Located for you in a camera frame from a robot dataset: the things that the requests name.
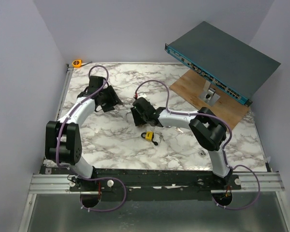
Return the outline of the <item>yellow black padlock with keys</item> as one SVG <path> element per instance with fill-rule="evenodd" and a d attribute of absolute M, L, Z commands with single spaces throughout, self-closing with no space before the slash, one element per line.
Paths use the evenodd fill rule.
<path fill-rule="evenodd" d="M 151 142 L 153 145 L 155 146 L 158 146 L 160 143 L 155 141 L 154 138 L 155 138 L 155 133 L 153 131 L 146 131 L 146 132 L 143 132 L 141 133 L 141 137 L 143 139 L 145 139 L 146 141 L 149 141 Z"/>

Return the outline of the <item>small brass padlock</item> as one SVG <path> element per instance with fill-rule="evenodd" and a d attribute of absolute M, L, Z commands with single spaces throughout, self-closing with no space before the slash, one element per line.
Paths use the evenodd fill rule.
<path fill-rule="evenodd" d="M 132 112 L 127 111 L 124 115 L 124 119 L 127 123 L 131 122 L 133 120 Z"/>

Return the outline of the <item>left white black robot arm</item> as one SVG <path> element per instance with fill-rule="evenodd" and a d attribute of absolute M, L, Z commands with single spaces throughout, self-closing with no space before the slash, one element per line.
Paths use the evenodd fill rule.
<path fill-rule="evenodd" d="M 107 79 L 92 75 L 73 107 L 46 125 L 45 158 L 81 176 L 81 186 L 87 191 L 94 190 L 98 180 L 95 168 L 82 156 L 80 128 L 91 114 L 110 112 L 119 104 L 123 103 Z"/>

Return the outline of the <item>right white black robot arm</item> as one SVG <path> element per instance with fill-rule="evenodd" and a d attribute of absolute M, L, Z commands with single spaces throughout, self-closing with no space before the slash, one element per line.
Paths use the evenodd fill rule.
<path fill-rule="evenodd" d="M 213 185 L 224 189 L 230 184 L 232 169 L 229 167 L 224 147 L 228 127 L 209 108 L 199 111 L 171 111 L 165 107 L 155 108 L 140 97 L 134 101 L 131 113 L 136 126 L 176 127 L 191 130 L 199 145 L 207 150 L 213 168 Z"/>

